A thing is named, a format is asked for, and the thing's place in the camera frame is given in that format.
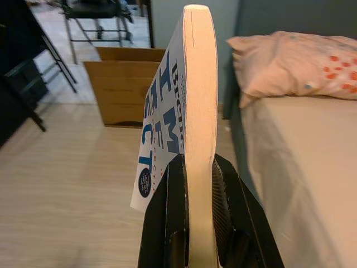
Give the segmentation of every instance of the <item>book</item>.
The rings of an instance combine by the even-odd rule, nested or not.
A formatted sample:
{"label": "book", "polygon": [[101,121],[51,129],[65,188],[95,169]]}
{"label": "book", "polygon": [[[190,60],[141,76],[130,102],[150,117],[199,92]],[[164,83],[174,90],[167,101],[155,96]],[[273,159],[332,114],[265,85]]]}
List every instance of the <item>book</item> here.
{"label": "book", "polygon": [[146,94],[131,206],[145,211],[167,164],[185,155],[189,267],[217,267],[212,213],[217,52],[208,7],[185,6]]}

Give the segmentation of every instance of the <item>bed frame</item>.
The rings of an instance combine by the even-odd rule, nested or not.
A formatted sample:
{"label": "bed frame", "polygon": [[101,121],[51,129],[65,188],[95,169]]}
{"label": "bed frame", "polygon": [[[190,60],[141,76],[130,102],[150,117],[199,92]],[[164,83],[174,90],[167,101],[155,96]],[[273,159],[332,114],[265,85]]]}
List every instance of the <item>bed frame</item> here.
{"label": "bed frame", "polygon": [[[236,36],[269,35],[275,31],[303,32],[357,39],[356,0],[240,0]],[[238,108],[240,89],[233,63],[228,70],[224,119],[230,119],[238,173],[259,200],[247,165],[247,149]]]}

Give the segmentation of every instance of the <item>gray wall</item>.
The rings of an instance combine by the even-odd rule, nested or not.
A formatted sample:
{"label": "gray wall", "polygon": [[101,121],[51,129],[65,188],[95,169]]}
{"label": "gray wall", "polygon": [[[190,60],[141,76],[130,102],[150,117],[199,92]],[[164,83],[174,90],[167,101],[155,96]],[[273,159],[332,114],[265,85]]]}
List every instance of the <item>gray wall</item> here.
{"label": "gray wall", "polygon": [[205,4],[211,10],[218,50],[218,99],[222,103],[228,81],[232,79],[231,50],[225,40],[236,32],[239,0],[152,0],[155,47],[166,48],[187,4]]}

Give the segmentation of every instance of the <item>bed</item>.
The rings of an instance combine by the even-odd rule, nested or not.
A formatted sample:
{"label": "bed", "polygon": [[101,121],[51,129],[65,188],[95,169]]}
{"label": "bed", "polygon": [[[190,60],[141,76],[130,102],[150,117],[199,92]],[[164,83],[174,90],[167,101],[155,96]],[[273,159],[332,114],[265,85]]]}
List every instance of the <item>bed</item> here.
{"label": "bed", "polygon": [[[356,38],[356,10],[355,1],[243,1],[237,35]],[[357,267],[357,101],[262,98],[240,109],[234,82],[227,99],[238,173],[262,204],[285,267]]]}

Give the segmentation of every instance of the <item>circular logo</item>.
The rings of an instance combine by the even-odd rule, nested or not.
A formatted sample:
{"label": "circular logo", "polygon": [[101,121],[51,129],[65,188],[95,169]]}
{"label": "circular logo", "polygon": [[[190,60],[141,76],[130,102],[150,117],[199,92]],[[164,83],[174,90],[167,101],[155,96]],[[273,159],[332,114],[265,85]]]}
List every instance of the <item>circular logo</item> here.
{"label": "circular logo", "polygon": [[151,177],[149,169],[143,169],[139,176],[139,192],[143,197],[148,197],[151,189]]}

